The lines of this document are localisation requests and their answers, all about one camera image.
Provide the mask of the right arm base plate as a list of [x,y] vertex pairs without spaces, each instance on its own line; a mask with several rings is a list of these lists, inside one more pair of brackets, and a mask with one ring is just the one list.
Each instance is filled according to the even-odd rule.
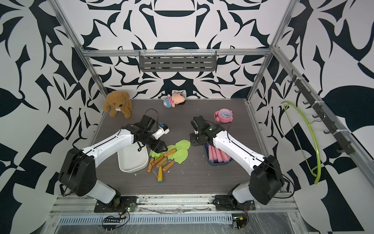
[[237,202],[233,196],[216,195],[212,201],[217,211],[255,211],[256,206],[253,200],[245,203]]

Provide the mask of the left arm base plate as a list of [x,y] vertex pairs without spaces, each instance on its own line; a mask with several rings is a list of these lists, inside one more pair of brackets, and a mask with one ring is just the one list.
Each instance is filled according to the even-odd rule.
[[137,196],[116,196],[114,199],[106,204],[99,200],[96,201],[94,208],[95,213],[115,213],[124,212],[134,209],[137,205]]

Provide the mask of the purple pointed shovel pink handle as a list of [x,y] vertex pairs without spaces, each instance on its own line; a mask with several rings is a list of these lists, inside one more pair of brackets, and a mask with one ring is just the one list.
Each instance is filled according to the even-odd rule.
[[224,162],[229,162],[229,161],[231,161],[231,157],[228,155],[228,154],[226,154],[224,151],[222,151],[222,150],[220,150],[221,151],[221,155],[222,155],[222,158],[223,158],[223,160],[224,160]]

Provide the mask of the purple square scoop pink handle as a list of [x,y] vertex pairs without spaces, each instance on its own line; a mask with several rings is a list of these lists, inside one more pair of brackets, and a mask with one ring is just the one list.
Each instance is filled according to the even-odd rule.
[[214,162],[213,152],[211,145],[208,146],[208,159],[210,162]]

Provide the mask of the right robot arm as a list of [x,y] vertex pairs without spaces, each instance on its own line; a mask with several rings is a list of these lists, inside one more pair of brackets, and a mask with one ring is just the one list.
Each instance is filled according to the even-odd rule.
[[193,140],[198,145],[208,144],[223,151],[250,175],[249,182],[237,185],[228,193],[233,202],[243,204],[255,200],[267,205],[284,186],[283,174],[275,157],[256,153],[231,136],[223,126],[209,124],[202,116],[194,117],[191,125]]

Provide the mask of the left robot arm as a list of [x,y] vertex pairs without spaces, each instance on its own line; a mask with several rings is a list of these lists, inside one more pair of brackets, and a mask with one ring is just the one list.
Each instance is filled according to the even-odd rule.
[[160,139],[169,127],[144,115],[141,121],[122,126],[112,136],[84,149],[76,147],[68,151],[58,181],[79,197],[88,196],[114,209],[120,204],[118,190],[97,179],[96,168],[119,150],[132,144],[141,151],[149,147],[156,153],[168,150]]

